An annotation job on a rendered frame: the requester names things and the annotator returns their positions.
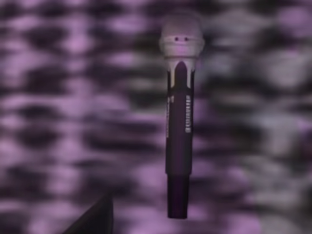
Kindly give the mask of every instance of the dark triangular object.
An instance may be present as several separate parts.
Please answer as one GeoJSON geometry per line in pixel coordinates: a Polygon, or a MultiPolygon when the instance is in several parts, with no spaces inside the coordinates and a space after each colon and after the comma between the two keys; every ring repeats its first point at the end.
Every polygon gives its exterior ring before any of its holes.
{"type": "Polygon", "coordinates": [[[63,234],[112,234],[113,220],[113,199],[105,195],[63,234]]]}

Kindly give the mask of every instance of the blurred background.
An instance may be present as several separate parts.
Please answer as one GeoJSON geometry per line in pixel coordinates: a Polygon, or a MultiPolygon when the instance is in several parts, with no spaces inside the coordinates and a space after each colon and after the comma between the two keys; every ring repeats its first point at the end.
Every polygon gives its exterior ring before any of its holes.
{"type": "Polygon", "coordinates": [[[310,0],[1,0],[0,233],[312,233],[310,0]],[[202,15],[189,219],[166,214],[162,18],[202,15]]]}

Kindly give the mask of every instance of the black object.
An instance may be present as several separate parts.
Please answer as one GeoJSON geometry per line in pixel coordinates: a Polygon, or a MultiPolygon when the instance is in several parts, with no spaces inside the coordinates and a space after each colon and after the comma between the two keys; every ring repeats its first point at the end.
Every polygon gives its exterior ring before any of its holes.
{"type": "Polygon", "coordinates": [[[88,209],[63,234],[112,234],[113,222],[113,199],[108,194],[88,209]]]}
{"type": "Polygon", "coordinates": [[[192,173],[194,74],[182,61],[175,67],[174,79],[168,72],[166,173],[169,218],[187,218],[192,173]]]}

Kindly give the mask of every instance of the microphone head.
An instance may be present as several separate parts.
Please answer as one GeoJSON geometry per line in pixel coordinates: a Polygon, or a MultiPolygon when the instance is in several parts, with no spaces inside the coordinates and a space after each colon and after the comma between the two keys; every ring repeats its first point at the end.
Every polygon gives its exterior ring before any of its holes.
{"type": "Polygon", "coordinates": [[[165,18],[159,45],[166,58],[196,59],[204,44],[198,15],[176,11],[165,18]]]}

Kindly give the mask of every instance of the black microphone handle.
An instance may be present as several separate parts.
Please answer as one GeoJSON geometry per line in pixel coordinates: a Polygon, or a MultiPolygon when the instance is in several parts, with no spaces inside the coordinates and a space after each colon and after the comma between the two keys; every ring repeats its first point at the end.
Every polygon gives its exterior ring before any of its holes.
{"type": "Polygon", "coordinates": [[[183,61],[174,71],[168,72],[166,174],[169,218],[187,218],[192,173],[194,74],[195,71],[188,71],[183,61]]]}

